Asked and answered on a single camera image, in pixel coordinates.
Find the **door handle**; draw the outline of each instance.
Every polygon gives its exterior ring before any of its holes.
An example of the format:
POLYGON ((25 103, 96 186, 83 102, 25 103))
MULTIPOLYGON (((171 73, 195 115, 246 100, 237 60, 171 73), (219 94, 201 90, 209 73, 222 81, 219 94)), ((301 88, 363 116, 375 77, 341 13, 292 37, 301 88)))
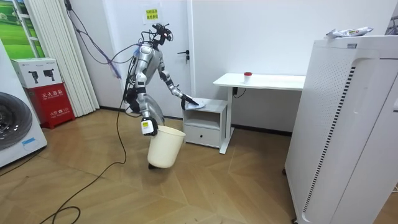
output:
POLYGON ((189 55, 189 50, 186 50, 184 52, 179 52, 178 54, 187 54, 187 55, 189 55))

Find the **green picture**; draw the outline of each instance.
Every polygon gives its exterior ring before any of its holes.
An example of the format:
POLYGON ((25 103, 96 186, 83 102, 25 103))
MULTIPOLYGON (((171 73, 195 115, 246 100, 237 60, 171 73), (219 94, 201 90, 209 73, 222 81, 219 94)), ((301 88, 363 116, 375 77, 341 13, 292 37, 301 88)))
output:
MULTIPOLYGON (((27 10, 23 0, 18 0, 23 14, 27 10)), ((24 19, 29 29, 30 36, 37 37, 30 19, 24 19)), ((0 0, 0 39, 11 59, 33 58, 34 53, 29 45, 28 38, 17 17, 12 0, 0 0)), ((40 57, 44 57, 39 41, 34 41, 40 57)))

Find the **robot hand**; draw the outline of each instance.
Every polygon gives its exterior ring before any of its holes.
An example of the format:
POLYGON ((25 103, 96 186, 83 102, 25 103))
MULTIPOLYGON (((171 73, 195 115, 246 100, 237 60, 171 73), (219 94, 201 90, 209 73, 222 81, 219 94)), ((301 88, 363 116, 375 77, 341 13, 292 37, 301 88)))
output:
POLYGON ((185 102, 188 102, 188 103, 193 103, 194 105, 199 105, 197 102, 195 102, 193 99, 192 99, 192 97, 191 96, 188 96, 188 95, 185 95, 184 93, 182 93, 182 96, 181 96, 181 108, 183 109, 183 110, 185 110, 185 102))
POLYGON ((145 136, 157 135, 157 122, 152 117, 142 118, 141 131, 145 136))

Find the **wooden floor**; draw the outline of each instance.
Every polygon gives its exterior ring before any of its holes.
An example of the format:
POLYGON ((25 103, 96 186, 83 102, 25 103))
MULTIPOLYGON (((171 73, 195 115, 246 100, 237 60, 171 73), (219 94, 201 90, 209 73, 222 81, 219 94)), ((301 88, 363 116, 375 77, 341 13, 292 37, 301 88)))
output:
MULTIPOLYGON (((0 223, 40 223, 108 164, 122 161, 116 115, 100 110, 45 130, 49 146, 0 177, 0 223)), ((119 121, 126 164, 110 168, 67 204, 81 208, 77 223, 291 223, 294 208, 281 174, 289 137, 236 129, 225 155, 184 144, 171 169, 149 171, 150 138, 141 135, 140 120, 122 115, 119 121)), ((167 125, 182 129, 181 121, 167 120, 167 125)), ((397 223, 397 211, 398 195, 393 195, 376 223, 397 223)), ((75 217, 75 211, 65 211, 56 223, 75 217)))

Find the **fire extinguisher box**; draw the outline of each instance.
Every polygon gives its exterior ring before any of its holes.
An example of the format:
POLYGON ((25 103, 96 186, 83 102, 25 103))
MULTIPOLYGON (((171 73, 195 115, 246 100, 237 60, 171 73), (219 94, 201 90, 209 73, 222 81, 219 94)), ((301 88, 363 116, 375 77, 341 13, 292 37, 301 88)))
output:
POLYGON ((63 83, 26 89, 42 128, 74 120, 75 115, 63 83))

